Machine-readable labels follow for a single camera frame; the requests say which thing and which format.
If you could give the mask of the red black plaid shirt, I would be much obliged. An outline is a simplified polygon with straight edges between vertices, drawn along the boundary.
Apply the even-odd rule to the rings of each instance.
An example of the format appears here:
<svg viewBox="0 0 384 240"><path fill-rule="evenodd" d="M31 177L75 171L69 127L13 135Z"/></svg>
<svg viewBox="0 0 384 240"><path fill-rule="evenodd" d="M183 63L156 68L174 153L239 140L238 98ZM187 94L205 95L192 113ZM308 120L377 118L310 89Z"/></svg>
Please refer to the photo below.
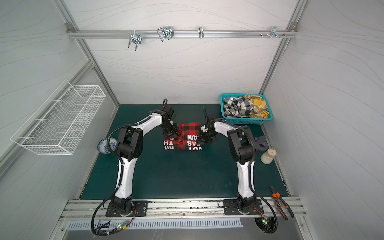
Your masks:
<svg viewBox="0 0 384 240"><path fill-rule="evenodd" d="M178 125L178 132L175 135L165 137L165 150L200 151L202 146L197 143L200 133L200 122Z"/></svg>

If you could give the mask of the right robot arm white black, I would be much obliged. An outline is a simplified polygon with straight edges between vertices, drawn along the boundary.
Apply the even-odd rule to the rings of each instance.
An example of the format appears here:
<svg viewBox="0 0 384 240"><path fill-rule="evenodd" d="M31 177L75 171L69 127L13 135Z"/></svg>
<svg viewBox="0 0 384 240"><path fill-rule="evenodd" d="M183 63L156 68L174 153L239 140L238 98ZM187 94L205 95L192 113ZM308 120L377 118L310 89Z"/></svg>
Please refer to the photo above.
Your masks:
<svg viewBox="0 0 384 240"><path fill-rule="evenodd" d="M247 126L236 126L228 121L207 114L203 108L206 123L201 127L197 144L211 144L213 139L221 134L228 138L230 154L237 164L238 189L237 189L237 210L240 214L250 214L257 209L257 200L261 200L270 208L273 214L271 221L265 214L261 215L261 230L265 234L273 234L278 229L278 218L271 204L259 195L254 188L254 163L257 155L255 139L252 131Z"/></svg>

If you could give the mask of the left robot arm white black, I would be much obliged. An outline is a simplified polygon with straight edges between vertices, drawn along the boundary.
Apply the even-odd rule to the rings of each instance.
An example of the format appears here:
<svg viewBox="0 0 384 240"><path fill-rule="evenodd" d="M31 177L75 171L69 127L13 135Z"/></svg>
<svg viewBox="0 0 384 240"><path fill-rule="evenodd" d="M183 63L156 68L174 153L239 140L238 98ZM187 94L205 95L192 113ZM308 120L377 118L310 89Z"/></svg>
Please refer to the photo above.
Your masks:
<svg viewBox="0 0 384 240"><path fill-rule="evenodd" d="M136 162L144 149L144 136L156 127L161 127L164 137L172 137L178 133L178 125L173 122L174 110L167 105L164 99L161 110L154 110L145 119L135 123L122 125L111 132L107 137L107 148L119 160L119 172L114 192L100 203L91 218L91 233L93 236L110 236L128 227L137 214L137 208L132 201L133 176ZM112 230L101 232L108 225L96 227L94 224L96 213L110 200L109 208L112 214L127 217L133 215L130 221L124 221Z"/></svg>

